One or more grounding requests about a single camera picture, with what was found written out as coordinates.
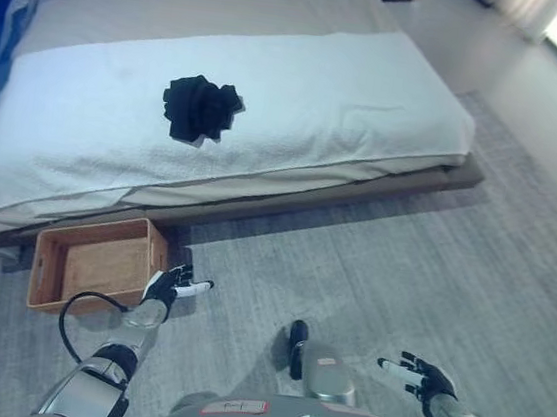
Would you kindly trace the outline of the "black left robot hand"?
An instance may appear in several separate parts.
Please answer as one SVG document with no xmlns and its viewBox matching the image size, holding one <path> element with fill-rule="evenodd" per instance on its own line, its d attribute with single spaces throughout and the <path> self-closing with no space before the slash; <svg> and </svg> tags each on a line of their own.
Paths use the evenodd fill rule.
<svg viewBox="0 0 557 417">
<path fill-rule="evenodd" d="M 169 311 L 177 299 L 195 297 L 214 288 L 212 280 L 195 282 L 191 264 L 175 266 L 167 271 L 157 271 L 143 290 L 140 305 L 147 300 L 162 302 Z"/>
</svg>

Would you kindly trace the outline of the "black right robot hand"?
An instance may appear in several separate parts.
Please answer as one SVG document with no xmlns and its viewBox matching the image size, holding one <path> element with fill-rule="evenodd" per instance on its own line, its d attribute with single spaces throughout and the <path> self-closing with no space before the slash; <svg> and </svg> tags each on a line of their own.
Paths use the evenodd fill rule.
<svg viewBox="0 0 557 417">
<path fill-rule="evenodd" d="M 404 389 L 416 397 L 425 417 L 434 417 L 431 403 L 438 395 L 457 399 L 453 382 L 435 364 L 423 360 L 412 352 L 402 351 L 398 362 L 379 357 L 378 366 L 404 381 Z"/>
</svg>

